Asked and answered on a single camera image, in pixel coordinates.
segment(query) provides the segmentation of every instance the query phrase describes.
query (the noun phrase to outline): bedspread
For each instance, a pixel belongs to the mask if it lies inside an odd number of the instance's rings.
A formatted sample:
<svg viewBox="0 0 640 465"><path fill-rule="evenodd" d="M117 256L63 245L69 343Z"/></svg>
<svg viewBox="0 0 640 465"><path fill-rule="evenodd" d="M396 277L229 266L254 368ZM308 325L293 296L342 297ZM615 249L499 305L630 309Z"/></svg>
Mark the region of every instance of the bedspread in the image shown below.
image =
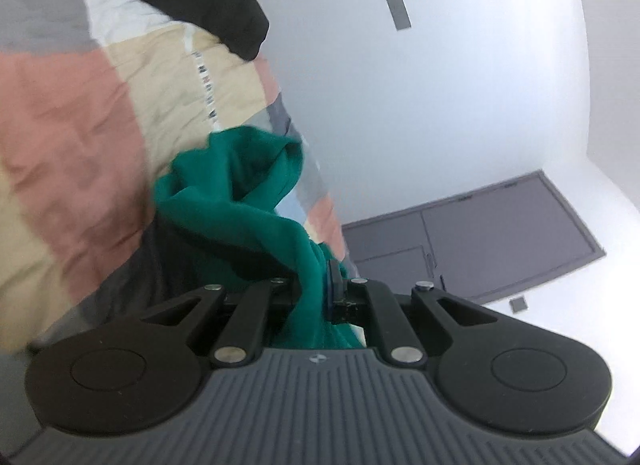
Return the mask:
<svg viewBox="0 0 640 465"><path fill-rule="evenodd" d="M301 138L262 57L139 0L0 0L0 349L178 293L151 187L179 152L240 124ZM344 259L304 145L276 211Z"/></svg>

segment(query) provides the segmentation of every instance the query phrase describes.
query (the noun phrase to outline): gray ribbed panel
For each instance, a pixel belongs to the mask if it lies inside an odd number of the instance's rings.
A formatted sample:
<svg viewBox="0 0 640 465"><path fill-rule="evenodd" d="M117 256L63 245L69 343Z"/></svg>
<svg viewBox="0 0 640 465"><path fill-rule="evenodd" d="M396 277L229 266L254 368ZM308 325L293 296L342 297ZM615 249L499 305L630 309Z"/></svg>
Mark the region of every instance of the gray ribbed panel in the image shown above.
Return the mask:
<svg viewBox="0 0 640 465"><path fill-rule="evenodd" d="M617 465L589 431L540 441L493 434L442 403L417 371L370 350L265 350L218 371L198 400L149 431L82 438L47 429L17 465Z"/></svg>

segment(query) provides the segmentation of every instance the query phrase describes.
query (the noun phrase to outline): white wall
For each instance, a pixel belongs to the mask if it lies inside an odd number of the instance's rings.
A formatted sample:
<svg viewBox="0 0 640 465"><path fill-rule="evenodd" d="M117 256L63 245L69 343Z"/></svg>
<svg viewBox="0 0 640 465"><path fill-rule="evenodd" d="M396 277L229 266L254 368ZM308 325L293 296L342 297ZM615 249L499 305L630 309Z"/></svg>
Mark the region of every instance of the white wall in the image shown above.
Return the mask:
<svg viewBox="0 0 640 465"><path fill-rule="evenodd" d="M640 0L582 0L591 64L589 157L640 208Z"/></svg>
<svg viewBox="0 0 640 465"><path fill-rule="evenodd" d="M259 0L270 59L344 222L586 150L580 0Z"/></svg>
<svg viewBox="0 0 640 465"><path fill-rule="evenodd" d="M597 430L631 454L640 446L640 214L586 159L544 169L607 255L527 291L529 309L515 317L579 340L604 358L613 392ZM508 299L489 306L511 315Z"/></svg>

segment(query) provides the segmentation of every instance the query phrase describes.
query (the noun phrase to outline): pink fabric patch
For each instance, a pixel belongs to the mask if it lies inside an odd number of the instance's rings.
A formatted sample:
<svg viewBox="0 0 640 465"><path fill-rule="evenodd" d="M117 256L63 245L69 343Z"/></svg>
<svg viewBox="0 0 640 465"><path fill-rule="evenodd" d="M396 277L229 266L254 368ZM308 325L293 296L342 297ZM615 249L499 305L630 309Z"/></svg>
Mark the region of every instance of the pink fabric patch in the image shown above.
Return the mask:
<svg viewBox="0 0 640 465"><path fill-rule="evenodd" d="M260 77L267 105L273 104L278 97L278 93L280 93L280 87L271 73L269 63L262 55L258 55L254 60L254 66L255 71L258 72L258 77Z"/></svg>
<svg viewBox="0 0 640 465"><path fill-rule="evenodd" d="M321 198L308 214L308 222L318 233L321 243L326 243L331 248L334 256L342 261L346 255L342 227L334 211L334 202L329 195Z"/></svg>
<svg viewBox="0 0 640 465"><path fill-rule="evenodd" d="M150 218L129 88L101 50L0 53L0 102L0 156L79 302L129 259Z"/></svg>

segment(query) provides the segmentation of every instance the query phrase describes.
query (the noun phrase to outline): folded green cloth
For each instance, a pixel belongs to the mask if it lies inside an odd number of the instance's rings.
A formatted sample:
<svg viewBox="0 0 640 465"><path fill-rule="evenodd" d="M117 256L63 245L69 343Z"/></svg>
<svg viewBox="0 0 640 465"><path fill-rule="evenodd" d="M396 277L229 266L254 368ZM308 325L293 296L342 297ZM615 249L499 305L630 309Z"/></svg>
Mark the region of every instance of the folded green cloth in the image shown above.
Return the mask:
<svg viewBox="0 0 640 465"><path fill-rule="evenodd" d="M254 262L244 258L246 272L238 272L238 261L225 255L233 250L221 251L221 245L269 254L298 275L302 296L274 345L361 347L350 326L322 316L330 251L311 241L302 225L274 212L300 178L302 163L302 147L292 138L248 126L212 134L208 148L180 153L169 174L158 179L156 208L184 232L201 284L248 284Z"/></svg>

